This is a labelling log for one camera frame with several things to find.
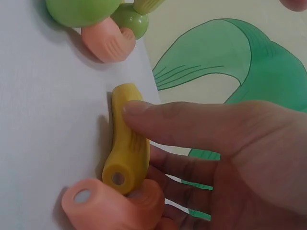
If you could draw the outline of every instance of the green leaf drawing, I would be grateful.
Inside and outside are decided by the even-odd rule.
[[[257,27],[241,20],[215,19],[187,31],[165,52],[153,73],[160,91],[222,73],[239,81],[226,104],[265,100],[307,113],[307,72],[301,61]],[[192,149],[189,155],[213,160],[220,157],[198,149]],[[210,219],[204,213],[190,213]]]

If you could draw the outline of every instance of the green ball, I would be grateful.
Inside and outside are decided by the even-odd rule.
[[[136,39],[140,39],[148,28],[148,16],[137,13],[133,9],[132,3],[120,4],[111,18],[119,28],[131,29]]]
[[[121,0],[46,0],[55,21],[67,27],[86,27],[103,21]]]

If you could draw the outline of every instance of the white paper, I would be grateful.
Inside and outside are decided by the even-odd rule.
[[[43,0],[4,0],[0,20],[0,229],[72,229],[62,191],[95,177],[110,152],[110,92],[134,82],[159,103],[145,48],[139,41],[119,64],[94,62]]]

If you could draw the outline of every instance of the skin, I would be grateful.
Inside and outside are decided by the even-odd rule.
[[[306,0],[280,0],[280,2],[292,11],[301,12],[307,8]]]
[[[166,205],[164,217],[179,229],[307,229],[307,114],[261,101],[131,101],[123,116],[154,142],[221,154],[220,161],[207,161],[152,147],[148,178],[160,184],[167,199],[211,215],[207,221]]]

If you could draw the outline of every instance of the yellow pencil grip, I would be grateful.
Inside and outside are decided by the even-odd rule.
[[[149,167],[149,140],[128,127],[122,117],[123,105],[131,100],[142,100],[132,83],[112,92],[113,148],[102,172],[103,182],[123,195],[142,184]]]

